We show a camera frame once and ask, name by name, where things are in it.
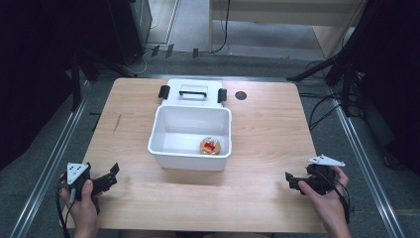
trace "gray floor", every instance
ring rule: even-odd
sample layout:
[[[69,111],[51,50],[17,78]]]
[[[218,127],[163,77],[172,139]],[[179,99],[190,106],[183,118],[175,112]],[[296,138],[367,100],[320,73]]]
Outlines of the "gray floor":
[[[304,71],[307,64],[313,60],[323,60],[321,50],[317,46],[310,27],[289,25],[261,27],[256,23],[230,24],[229,46],[225,47],[218,55],[201,53],[198,58],[194,59],[191,53],[193,48],[207,51],[207,28],[204,25],[207,22],[197,19],[192,24],[190,21],[194,16],[198,18],[196,14],[206,14],[201,12],[201,9],[206,11],[202,2],[206,1],[181,0],[179,2],[173,31],[168,41],[170,44],[174,44],[175,52],[171,57],[167,58],[165,52],[159,52],[155,57],[148,54],[130,65],[130,70],[143,71],[140,74],[142,77],[211,75],[212,78],[232,76],[230,79],[236,80],[284,81],[286,76]],[[217,39],[222,39],[221,31],[219,35],[216,33],[217,27],[220,29],[220,22],[214,22],[214,25],[214,41],[215,44],[220,44],[221,40]],[[250,34],[252,31],[259,31],[259,33]],[[57,170],[53,171],[53,180],[47,181],[49,189],[43,197],[40,207],[35,209],[34,220],[28,227],[28,232],[24,231],[27,234],[26,237],[60,236],[61,231],[53,200],[53,184],[59,174],[65,170],[67,162],[79,163],[83,160],[99,117],[91,115],[91,113],[102,111],[113,81],[117,77],[119,75],[115,72],[103,68],[99,81],[91,83],[86,106],[63,151]],[[298,83],[298,89],[301,93],[310,92],[322,95],[330,93],[323,80],[314,77]],[[305,114],[309,117],[314,105],[320,99],[301,97],[301,100]],[[323,103],[314,117],[321,117],[332,107],[331,101]],[[21,158],[0,172],[0,200],[2,203],[0,205],[0,237],[6,237],[12,233],[24,209],[24,204],[37,185],[40,174],[70,116],[70,108],[71,97],[61,105],[31,148]],[[371,193],[366,176],[356,159],[355,150],[349,142],[348,134],[338,115],[338,113],[333,113],[327,117],[311,131],[311,135],[317,153],[345,161],[347,164],[345,170],[351,179],[349,191],[352,196],[350,229],[354,237],[398,237],[388,233],[380,213],[380,207]],[[381,151],[371,137],[365,121],[360,118],[351,118],[350,121],[364,145],[368,162],[372,164],[374,175],[382,185],[405,236],[420,237],[418,225],[420,224],[420,199],[418,199],[420,178],[410,171],[394,171],[387,168],[382,161]],[[199,237],[197,233],[182,233],[182,235],[184,237]],[[115,230],[101,230],[98,235],[98,237],[117,236],[118,231]],[[276,234],[275,236],[326,237],[325,234]]]
[[[152,25],[148,42],[167,45],[177,12],[178,0],[150,0]]]

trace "white container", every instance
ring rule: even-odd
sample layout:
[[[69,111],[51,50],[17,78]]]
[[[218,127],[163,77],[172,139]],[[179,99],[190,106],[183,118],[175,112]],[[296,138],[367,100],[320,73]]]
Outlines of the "white container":
[[[171,79],[167,100],[157,109],[148,149],[163,168],[222,171],[232,153],[232,113],[217,102],[218,81]],[[180,95],[179,91],[202,94]],[[200,143],[212,137],[221,145],[218,155],[202,155]]]

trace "black clamp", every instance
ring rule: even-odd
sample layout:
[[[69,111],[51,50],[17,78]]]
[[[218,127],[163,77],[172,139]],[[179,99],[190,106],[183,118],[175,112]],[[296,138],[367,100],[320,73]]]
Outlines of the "black clamp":
[[[226,88],[219,88],[217,92],[217,103],[228,100],[228,90]]]
[[[160,87],[160,92],[158,93],[158,98],[163,98],[164,100],[167,100],[169,97],[170,92],[170,86],[163,85]]]
[[[71,207],[72,207],[73,203],[75,202],[75,200],[79,200],[79,201],[81,200],[81,190],[84,186],[84,183],[88,179],[90,179],[90,169],[91,169],[91,167],[90,167],[89,163],[87,163],[86,165],[82,165],[82,164],[77,165],[78,168],[85,168],[85,170],[81,174],[79,174],[77,178],[75,178],[75,177],[71,178],[71,179],[74,179],[74,180],[72,181],[71,184],[68,185],[68,190],[70,191]],[[97,197],[95,197],[95,195],[98,194],[99,192],[109,190],[109,188],[113,184],[117,183],[116,175],[117,175],[119,170],[120,170],[120,168],[118,167],[118,164],[116,163],[111,168],[110,173],[108,175],[105,175],[101,178],[97,178],[97,179],[92,180],[93,190],[92,190],[91,198],[92,198],[93,204],[96,207],[96,212],[98,214],[100,212],[100,209],[99,209]],[[63,174],[63,176],[58,180],[57,187],[56,187],[56,193],[55,193],[55,204],[56,204],[56,209],[57,209],[57,212],[58,212],[59,221],[61,223],[63,235],[64,235],[65,238],[70,238],[70,234],[69,234],[69,232],[67,230],[67,227],[66,227],[67,218],[65,217],[65,220],[64,220],[64,218],[62,217],[61,206],[59,204],[59,194],[61,192],[61,189],[65,186],[65,184],[63,184],[63,182],[68,179],[67,173],[68,173],[68,168],[67,168],[67,172],[65,172]]]
[[[333,190],[336,172],[328,166],[319,166],[311,164],[306,168],[306,172],[311,175],[309,178],[295,178],[288,172],[285,173],[286,180],[289,182],[289,187],[300,191],[300,194],[305,194],[297,184],[300,180],[306,181],[312,189],[323,195]]]

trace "wire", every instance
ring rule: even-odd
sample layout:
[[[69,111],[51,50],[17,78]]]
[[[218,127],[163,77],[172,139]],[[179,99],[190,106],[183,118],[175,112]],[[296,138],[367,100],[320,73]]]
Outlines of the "wire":
[[[222,32],[225,35],[225,37],[227,38],[227,30],[225,30],[225,27],[223,26],[223,20],[220,20],[220,27],[222,28]],[[231,46],[229,46],[229,43],[226,41],[226,45],[228,46],[228,48],[226,49],[226,53],[229,52],[229,49],[231,48]]]
[[[55,205],[56,205],[56,210],[58,212],[59,222],[61,223],[61,227],[62,227],[62,234],[65,238],[70,238],[70,234],[68,233],[67,225],[66,225],[67,222],[64,221],[64,218],[62,217],[61,205],[59,204],[59,194],[61,193],[62,182],[67,177],[66,174],[67,173],[64,173],[64,175],[58,180],[56,192],[55,192]]]
[[[231,7],[231,0],[228,1],[228,10],[226,12],[226,21],[225,21],[225,41],[223,42],[223,45],[217,50],[212,52],[212,54],[218,53],[220,52],[226,45],[226,41],[228,40],[228,22],[229,22],[229,11],[230,11],[230,7]]]
[[[346,114],[351,116],[351,117],[364,117],[364,112],[362,110],[362,108],[360,107],[360,98],[362,96],[362,91],[361,91],[361,87],[360,87],[360,83],[362,81],[362,75],[359,72],[354,71],[352,73],[352,78],[350,81],[350,91],[352,92],[349,95],[349,104],[345,105],[347,107],[346,110]],[[355,114],[353,109],[351,109],[352,107],[356,107],[357,109],[359,109],[359,112],[357,114]]]
[[[317,104],[315,104],[314,108],[312,109],[312,112],[309,116],[309,121],[308,121],[308,127],[309,130],[314,129],[322,120],[324,120],[325,118],[327,118],[329,115],[331,115],[331,113],[338,107],[335,106],[332,110],[330,110],[329,112],[327,112],[324,116],[321,117],[321,119],[319,119],[318,121],[316,121],[314,124],[312,124],[312,117],[316,111],[316,108],[321,105],[321,103],[323,103],[324,101],[326,101],[327,99],[334,99],[334,98],[338,98],[336,97],[337,95],[340,95],[338,93],[333,93],[331,95],[325,96],[324,98],[322,98],[319,102],[317,102]]]
[[[155,28],[158,26],[158,20],[156,20],[155,18],[152,18],[152,22],[155,21],[156,24],[154,26],[151,26],[151,29]]]
[[[345,191],[345,193],[346,193],[346,195],[347,195],[347,204],[348,204],[348,206],[350,206],[350,194],[349,194],[349,191],[347,190],[347,188],[342,184],[342,183],[340,183],[338,180],[336,180],[336,179],[334,179],[334,181],[336,182],[336,183],[338,183],[342,188],[343,188],[343,190]]]
[[[146,62],[146,60],[145,60],[145,55],[146,55],[147,53],[150,53],[150,52],[152,52],[152,51],[145,52],[145,53],[142,55],[142,60],[143,60],[143,62],[145,63],[145,68],[143,68],[143,70],[142,70],[142,71],[140,71],[140,72],[135,72],[135,71],[132,71],[131,69],[127,68],[126,66],[123,66],[123,68],[124,68],[124,69],[126,69],[127,71],[129,71],[130,73],[134,74],[134,76],[138,76],[138,74],[142,74],[143,72],[145,72],[145,71],[146,71],[146,69],[148,69],[148,63],[147,63],[147,62]]]
[[[336,105],[333,107],[333,109],[331,109],[329,112],[327,112],[324,116],[322,116],[318,121],[314,122],[313,124],[309,125],[309,130],[313,130],[321,121],[323,121],[325,118],[327,118],[328,116],[330,116],[334,110],[336,110],[338,107],[340,107],[341,105]]]
[[[65,227],[67,227],[67,218],[68,218],[68,214],[70,213],[71,207],[73,207],[74,203],[72,203],[72,204],[71,204],[71,206],[68,208],[68,211],[67,211],[67,213],[66,213],[66,215],[65,215],[65,220],[64,220],[64,225],[65,225]]]

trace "floor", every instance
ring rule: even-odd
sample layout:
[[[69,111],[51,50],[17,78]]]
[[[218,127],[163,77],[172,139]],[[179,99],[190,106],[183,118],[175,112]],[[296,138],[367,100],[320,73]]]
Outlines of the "floor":
[[[187,60],[185,55],[191,54],[192,50],[199,49],[203,55],[208,51],[207,27],[208,27],[208,8],[207,1],[204,0],[150,0],[154,21],[152,22],[150,43],[148,48],[160,45],[161,50],[166,50],[167,46],[173,44],[173,50],[181,53],[172,56],[171,62],[176,60]],[[223,42],[222,23],[214,21],[214,44],[215,47],[221,46]],[[239,23],[230,22],[228,25],[229,35],[227,45],[217,55],[231,56],[238,64],[243,63],[240,56],[256,58],[272,59],[274,65],[270,68],[261,69],[253,67],[240,69],[242,74],[248,77],[242,79],[256,79],[259,75],[265,74],[264,71],[276,70],[277,65],[283,66],[286,71],[291,64],[288,60],[307,60],[318,61],[324,60],[324,56],[316,42],[315,35],[310,26],[292,26],[281,24],[261,24],[261,23]],[[146,73],[154,72],[163,74],[192,74],[191,69],[184,70],[180,64],[170,63],[163,55],[151,58],[145,56],[143,61],[130,65],[133,71],[146,69],[145,64],[149,64]],[[213,71],[207,74],[225,73],[223,67],[235,67],[232,64],[220,63],[221,68],[210,67]],[[99,118],[98,113],[101,112],[107,93],[112,87],[112,80],[115,75],[110,78],[102,77],[98,82],[92,84],[92,87],[86,87],[86,91],[95,96],[89,97],[86,104],[85,113],[80,116],[70,114],[68,108],[71,100],[67,100],[63,106],[57,111],[49,125],[39,135],[39,138],[25,158],[21,158],[14,164],[1,171],[0,173],[0,191],[2,207],[7,207],[7,214],[2,215],[0,212],[1,224],[8,226],[3,228],[0,226],[0,237],[6,237],[11,232],[11,228],[19,220],[28,195],[46,197],[40,204],[28,204],[39,209],[33,213],[32,210],[22,213],[23,217],[34,224],[27,227],[22,232],[26,237],[40,237],[40,230],[56,232],[56,219],[54,216],[54,207],[50,201],[53,201],[52,190],[48,189],[44,193],[38,193],[32,190],[37,179],[40,179],[44,165],[50,162],[51,151],[55,150],[55,143],[59,140],[62,128],[66,128],[67,119],[71,116],[79,117],[77,125],[70,131],[73,138],[77,138],[77,142],[69,143],[68,146],[57,152],[58,156],[69,158],[83,158],[83,153],[89,144],[93,134],[95,122]],[[278,78],[265,78],[264,80],[278,80]],[[321,81],[316,82],[315,89],[324,88],[320,85]],[[300,86],[300,89],[307,91],[314,90],[311,83]],[[340,90],[340,88],[331,88],[331,90]],[[314,99],[305,99],[302,97],[306,113],[317,103]],[[385,167],[382,161],[381,152],[368,130],[368,125],[361,119],[346,118],[338,110],[336,114],[327,119],[325,125],[320,125],[312,132],[317,152],[331,152],[332,157],[344,158],[352,161],[354,167],[349,167],[349,173],[354,175],[351,178],[351,190],[353,192],[354,210],[351,222],[352,230],[356,231],[355,236],[358,237],[420,237],[420,189],[418,184],[420,178],[409,171],[394,171]],[[332,146],[331,142],[336,138],[345,139],[342,144]],[[55,178],[64,168],[64,163],[52,165],[53,170],[46,172],[52,174]],[[49,180],[43,181],[43,186],[52,186]],[[23,237],[20,233],[13,233],[11,237]],[[99,234],[99,237],[117,237],[118,232],[107,231]],[[276,234],[276,237],[325,237],[317,235],[299,235],[299,234]]]

